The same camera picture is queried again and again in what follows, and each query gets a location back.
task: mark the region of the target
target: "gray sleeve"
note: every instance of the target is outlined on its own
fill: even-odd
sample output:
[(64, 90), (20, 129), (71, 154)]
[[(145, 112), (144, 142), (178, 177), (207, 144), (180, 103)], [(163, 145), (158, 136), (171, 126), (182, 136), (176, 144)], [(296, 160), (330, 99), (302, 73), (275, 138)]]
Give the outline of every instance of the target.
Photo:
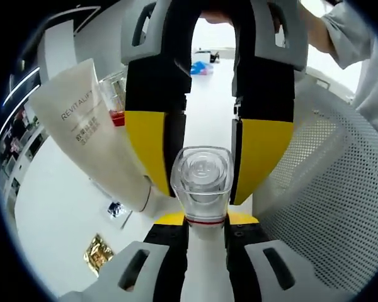
[(371, 56), (371, 33), (358, 13), (345, 3), (336, 5), (322, 17), (337, 53), (334, 57), (344, 69)]

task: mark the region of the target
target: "perforated white plastic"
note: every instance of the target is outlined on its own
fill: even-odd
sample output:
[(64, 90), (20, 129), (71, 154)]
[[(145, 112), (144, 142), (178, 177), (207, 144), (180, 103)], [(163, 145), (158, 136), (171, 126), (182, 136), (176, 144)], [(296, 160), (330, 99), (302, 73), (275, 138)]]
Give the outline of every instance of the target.
[(294, 137), (254, 194), (265, 204), (256, 214), (269, 237), (314, 264), (322, 282), (357, 293), (378, 270), (378, 133), (309, 79), (296, 95)]

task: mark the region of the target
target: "white tube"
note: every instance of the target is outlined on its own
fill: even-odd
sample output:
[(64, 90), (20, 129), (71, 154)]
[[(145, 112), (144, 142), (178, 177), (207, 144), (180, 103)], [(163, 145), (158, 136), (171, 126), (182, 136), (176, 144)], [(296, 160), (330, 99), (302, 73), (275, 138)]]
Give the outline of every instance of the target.
[(30, 99), (39, 121), (81, 170), (123, 205), (144, 209), (150, 184), (113, 125), (92, 59), (61, 72)]

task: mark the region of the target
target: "gold packet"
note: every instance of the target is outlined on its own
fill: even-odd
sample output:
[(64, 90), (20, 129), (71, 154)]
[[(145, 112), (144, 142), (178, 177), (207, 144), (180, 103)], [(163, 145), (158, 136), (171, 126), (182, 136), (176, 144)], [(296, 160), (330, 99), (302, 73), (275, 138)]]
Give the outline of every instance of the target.
[(84, 261), (98, 277), (100, 268), (113, 257), (113, 252), (103, 241), (100, 235), (96, 234), (92, 239), (87, 251), (84, 253)]

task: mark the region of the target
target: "person's hand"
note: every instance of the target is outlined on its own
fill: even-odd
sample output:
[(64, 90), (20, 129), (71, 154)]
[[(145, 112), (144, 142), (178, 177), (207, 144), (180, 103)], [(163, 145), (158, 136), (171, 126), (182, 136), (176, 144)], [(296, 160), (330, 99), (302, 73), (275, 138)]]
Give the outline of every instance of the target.
[[(275, 10), (270, 7), (270, 13), (272, 14), (273, 25), (275, 27), (275, 33), (280, 31), (281, 22), (278, 18)], [(223, 13), (222, 11), (213, 10), (213, 11), (202, 11), (200, 15), (201, 18), (206, 19), (207, 22), (210, 24), (220, 24), (220, 23), (229, 23), (232, 25), (232, 21), (228, 15)]]

